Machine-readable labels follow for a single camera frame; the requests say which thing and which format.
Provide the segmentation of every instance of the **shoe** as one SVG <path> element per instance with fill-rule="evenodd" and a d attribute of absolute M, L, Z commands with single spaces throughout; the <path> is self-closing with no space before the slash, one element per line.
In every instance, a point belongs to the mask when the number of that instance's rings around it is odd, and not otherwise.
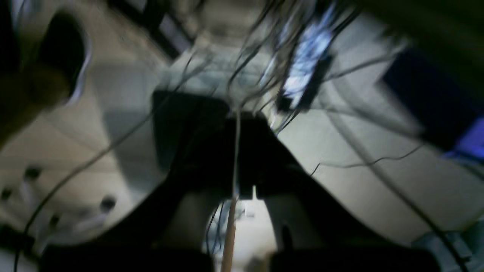
<path fill-rule="evenodd" d="M 67 76 L 70 87 L 67 104 L 81 96 L 90 60 L 91 43 L 78 20 L 68 12 L 58 12 L 49 24 L 37 61 Z"/>

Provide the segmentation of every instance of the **white floor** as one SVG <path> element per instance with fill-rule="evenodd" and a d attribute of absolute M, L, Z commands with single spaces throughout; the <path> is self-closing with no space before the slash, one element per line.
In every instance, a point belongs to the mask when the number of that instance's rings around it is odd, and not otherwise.
<path fill-rule="evenodd" d="M 55 11 L 67 6 L 74 9 L 86 25 L 94 54 L 81 99 L 73 106 L 42 114 L 0 152 L 0 185 L 18 185 L 26 166 L 41 165 L 45 171 L 37 182 L 40 194 L 46 194 L 69 170 L 89 160 L 142 118 L 150 108 L 150 93 L 159 84 L 175 86 L 189 57 L 183 56 L 168 69 L 142 34 L 122 18 L 107 14 L 100 2 L 57 0 L 43 3 L 40 12 L 23 17 L 22 35 L 41 38 Z M 383 26 L 369 16 L 358 18 L 335 44 L 340 54 L 334 70 L 385 54 L 385 47 L 377 39 L 382 29 Z M 237 50 L 217 47 L 217 53 L 221 59 L 228 60 L 233 59 Z M 375 65 L 334 80 L 324 84 L 322 90 L 328 92 L 335 104 L 343 105 L 337 93 L 350 88 L 376 112 L 412 128 L 404 115 L 381 94 L 377 81 L 388 65 Z M 224 73 L 209 75 L 215 79 L 227 78 Z M 209 90 L 214 80 L 208 80 L 193 80 L 186 89 Z M 217 91 L 215 95 L 223 97 L 223 92 Z M 343 120 L 375 159 L 399 157 L 419 145 L 361 120 L 349 117 Z M 279 138 L 309 173 L 319 162 L 340 165 L 360 162 L 321 110 L 299 115 Z M 97 206 L 105 195 L 113 195 L 118 203 L 106 227 L 115 224 L 163 180 L 165 173 L 157 170 L 152 147 L 150 124 L 147 124 L 119 150 L 74 178 L 59 191 L 49 208 Z M 484 212 L 484 183 L 454 163 L 441 159 L 440 155 L 432 147 L 423 147 L 406 159 L 379 164 L 402 192 L 439 226 L 446 230 L 462 229 Z M 121 166 L 130 169 L 129 173 L 121 171 Z M 408 245 L 429 231 L 364 167 L 319 167 L 314 177 L 355 217 L 392 241 Z M 261 202 L 254 206 L 255 218 L 238 223 L 234 258 L 237 267 L 246 266 L 254 258 L 262 260 L 275 250 L 267 211 Z M 16 228 L 25 223 L 15 222 L 4 212 L 1 218 Z"/>

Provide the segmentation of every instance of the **tiled floor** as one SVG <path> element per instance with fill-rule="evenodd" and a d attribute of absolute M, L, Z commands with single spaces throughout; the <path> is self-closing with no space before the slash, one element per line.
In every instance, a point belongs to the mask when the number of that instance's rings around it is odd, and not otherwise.
<path fill-rule="evenodd" d="M 19 184 L 26 166 L 41 165 L 45 172 L 37 189 L 45 194 L 69 170 L 93 157 L 145 116 L 150 108 L 151 92 L 158 85 L 175 86 L 189 55 L 168 69 L 143 34 L 119 16 L 108 13 L 100 1 L 45 0 L 42 3 L 39 12 L 23 16 L 22 37 L 38 40 L 54 12 L 69 7 L 83 20 L 94 47 L 81 99 L 75 105 L 42 114 L 0 152 L 1 185 Z M 335 44 L 340 55 L 334 70 L 385 54 L 385 47 L 377 40 L 382 29 L 380 23 L 368 16 L 358 18 Z M 201 47 L 207 44 L 204 40 L 197 43 Z M 217 57 L 223 61 L 232 60 L 238 52 L 233 48 L 216 49 Z M 387 65 L 375 65 L 334 80 L 323 85 L 322 90 L 328 92 L 335 104 L 343 105 L 337 93 L 350 88 L 375 111 L 416 129 L 381 95 L 377 80 Z M 190 81 L 185 88 L 205 92 L 217 80 L 225 81 L 228 75 L 207 73 L 202 79 Z M 222 89 L 215 96 L 223 97 Z M 402 156 L 419 145 L 364 121 L 350 117 L 344 120 L 375 158 Z M 321 110 L 299 115 L 279 138 L 308 172 L 319 162 L 341 165 L 360 162 Z M 156 168 L 153 150 L 151 126 L 146 124 L 119 149 L 59 191 L 50 207 L 76 209 L 98 205 L 103 196 L 113 195 L 118 203 L 106 224 L 111 226 L 162 182 L 165 173 Z M 452 162 L 441 159 L 431 147 L 424 147 L 406 159 L 380 164 L 401 190 L 444 229 L 466 227 L 484 212 L 484 184 Z M 363 167 L 320 167 L 314 177 L 355 217 L 388 239 L 408 244 L 428 231 L 409 208 Z M 234 264 L 240 267 L 254 259 L 263 259 L 275 249 L 267 211 L 261 202 L 254 206 L 255 219 L 238 223 Z M 12 221 L 6 214 L 1 218 L 17 228 L 25 223 Z"/>

